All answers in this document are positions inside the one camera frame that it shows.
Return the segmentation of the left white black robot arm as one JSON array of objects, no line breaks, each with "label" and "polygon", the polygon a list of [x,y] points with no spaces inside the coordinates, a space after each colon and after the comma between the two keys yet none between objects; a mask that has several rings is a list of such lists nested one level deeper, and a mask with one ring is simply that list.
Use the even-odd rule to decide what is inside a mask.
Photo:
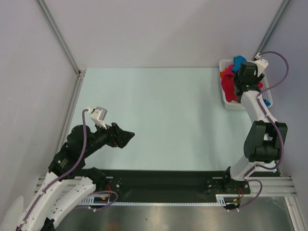
[{"label": "left white black robot arm", "polygon": [[82,124],[71,130],[67,141],[48,166],[42,186],[21,215],[16,230],[53,231],[79,202],[92,193],[117,195],[108,187],[106,175],[92,167],[86,170],[73,189],[64,197],[60,196],[85,166],[86,158],[105,145],[124,148],[135,136],[134,132],[121,129],[117,123],[96,129],[92,132],[87,125]]}]

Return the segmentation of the blue t shirt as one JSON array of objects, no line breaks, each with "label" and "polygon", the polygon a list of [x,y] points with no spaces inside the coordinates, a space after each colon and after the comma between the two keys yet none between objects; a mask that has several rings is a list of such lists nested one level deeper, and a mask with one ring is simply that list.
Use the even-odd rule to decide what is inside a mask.
[{"label": "blue t shirt", "polygon": [[239,56],[235,56],[233,58],[233,68],[232,68],[232,72],[233,73],[237,73],[241,67],[242,62],[246,62],[246,58],[244,58],[243,56],[239,55]]}]

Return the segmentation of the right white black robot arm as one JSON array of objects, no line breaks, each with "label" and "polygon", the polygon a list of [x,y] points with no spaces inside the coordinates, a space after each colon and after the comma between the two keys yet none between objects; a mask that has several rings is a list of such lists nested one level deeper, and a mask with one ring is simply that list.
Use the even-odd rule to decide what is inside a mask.
[{"label": "right white black robot arm", "polygon": [[284,142],[288,127],[280,123],[265,105],[258,83],[256,63],[242,62],[234,76],[235,94],[252,122],[244,142],[244,154],[233,166],[227,168],[222,188],[228,194],[236,194],[248,187],[248,178],[259,167],[266,170],[278,168],[284,155]]}]

